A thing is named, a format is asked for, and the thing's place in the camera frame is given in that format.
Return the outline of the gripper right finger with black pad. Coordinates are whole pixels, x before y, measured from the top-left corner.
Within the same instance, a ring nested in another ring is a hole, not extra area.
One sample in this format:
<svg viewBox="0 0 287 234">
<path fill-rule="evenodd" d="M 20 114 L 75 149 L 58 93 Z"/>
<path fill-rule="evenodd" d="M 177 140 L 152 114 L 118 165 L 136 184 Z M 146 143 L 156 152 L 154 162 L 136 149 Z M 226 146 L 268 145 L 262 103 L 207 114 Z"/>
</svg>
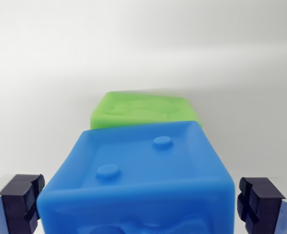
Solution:
<svg viewBox="0 0 287 234">
<path fill-rule="evenodd" d="M 242 177 L 237 211 L 249 234 L 287 234 L 287 198 L 267 177 Z"/>
</svg>

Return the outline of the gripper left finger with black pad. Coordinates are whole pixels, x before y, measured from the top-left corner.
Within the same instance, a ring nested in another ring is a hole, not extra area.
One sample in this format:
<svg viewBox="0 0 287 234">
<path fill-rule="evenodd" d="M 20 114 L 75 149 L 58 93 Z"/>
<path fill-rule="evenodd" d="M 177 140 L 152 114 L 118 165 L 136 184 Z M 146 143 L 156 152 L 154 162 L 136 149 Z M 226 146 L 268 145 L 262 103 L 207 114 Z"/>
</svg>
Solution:
<svg viewBox="0 0 287 234">
<path fill-rule="evenodd" d="M 40 219 L 36 201 L 45 186 L 42 174 L 0 178 L 0 234 L 32 234 Z"/>
</svg>

